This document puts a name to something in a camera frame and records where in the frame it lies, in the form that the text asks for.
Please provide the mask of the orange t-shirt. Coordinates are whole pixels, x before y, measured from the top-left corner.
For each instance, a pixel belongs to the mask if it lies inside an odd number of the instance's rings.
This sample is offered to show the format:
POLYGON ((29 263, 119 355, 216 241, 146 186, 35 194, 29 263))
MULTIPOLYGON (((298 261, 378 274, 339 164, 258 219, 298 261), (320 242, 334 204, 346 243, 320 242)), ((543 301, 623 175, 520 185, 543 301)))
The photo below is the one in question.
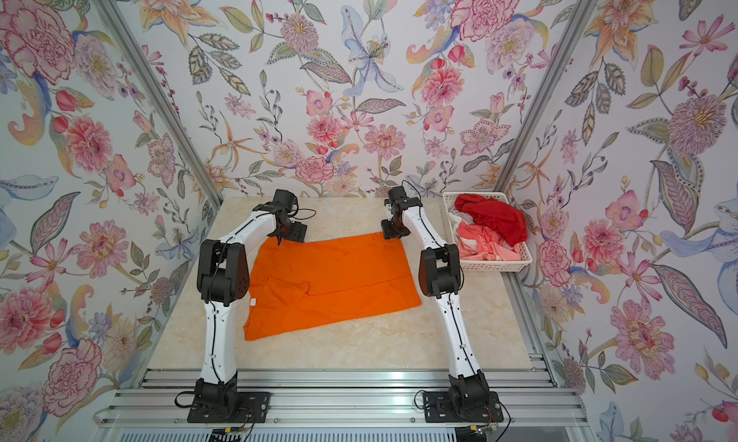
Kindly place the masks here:
POLYGON ((247 341, 421 305, 403 244, 381 233, 309 243, 267 240, 250 293, 247 341))

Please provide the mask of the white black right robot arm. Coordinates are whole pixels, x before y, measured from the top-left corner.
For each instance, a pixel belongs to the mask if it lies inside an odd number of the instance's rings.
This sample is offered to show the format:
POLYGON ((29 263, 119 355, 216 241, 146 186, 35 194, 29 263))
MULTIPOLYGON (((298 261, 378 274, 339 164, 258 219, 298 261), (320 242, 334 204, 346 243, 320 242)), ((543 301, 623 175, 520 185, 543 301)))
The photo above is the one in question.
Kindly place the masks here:
POLYGON ((447 242, 430 223, 417 198, 384 200, 386 239, 415 238, 420 247, 418 284, 432 301, 443 325, 447 343, 449 398, 453 411, 466 416, 493 405, 484 371, 474 354, 460 306, 462 268, 459 248, 447 242))

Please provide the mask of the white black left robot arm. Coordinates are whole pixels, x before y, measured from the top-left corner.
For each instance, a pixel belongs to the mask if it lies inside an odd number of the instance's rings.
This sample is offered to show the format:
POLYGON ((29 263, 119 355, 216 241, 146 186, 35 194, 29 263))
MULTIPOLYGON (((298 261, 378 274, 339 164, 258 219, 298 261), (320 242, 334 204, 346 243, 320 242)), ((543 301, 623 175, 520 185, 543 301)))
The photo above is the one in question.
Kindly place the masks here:
POLYGON ((274 198, 254 207, 245 221, 200 247, 196 287, 205 305, 206 344, 200 378, 194 386, 190 423, 256 421, 265 415, 267 393, 238 391, 236 370, 236 308, 250 287, 247 256, 269 238, 302 243, 307 226, 294 220, 297 198, 278 190, 274 198))

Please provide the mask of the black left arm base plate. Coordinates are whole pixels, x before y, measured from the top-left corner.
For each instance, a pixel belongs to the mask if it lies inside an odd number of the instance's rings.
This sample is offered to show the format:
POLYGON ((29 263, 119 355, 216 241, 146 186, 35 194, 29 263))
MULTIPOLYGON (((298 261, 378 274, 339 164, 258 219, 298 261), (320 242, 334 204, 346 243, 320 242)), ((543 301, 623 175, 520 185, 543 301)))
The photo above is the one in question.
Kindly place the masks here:
POLYGON ((264 423, 272 395, 269 392, 240 392, 230 384, 199 381, 194 389, 186 422, 190 424, 264 423))

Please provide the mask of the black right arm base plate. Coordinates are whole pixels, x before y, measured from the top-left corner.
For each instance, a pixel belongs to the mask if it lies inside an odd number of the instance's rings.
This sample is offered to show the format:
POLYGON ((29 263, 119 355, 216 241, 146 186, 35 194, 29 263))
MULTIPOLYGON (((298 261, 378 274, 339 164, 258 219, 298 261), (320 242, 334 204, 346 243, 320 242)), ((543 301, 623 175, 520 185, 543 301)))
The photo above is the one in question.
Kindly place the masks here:
POLYGON ((480 391, 468 397, 455 388, 444 391, 421 390, 414 404, 423 411, 426 423, 501 424, 507 420, 499 397, 492 391, 480 391))

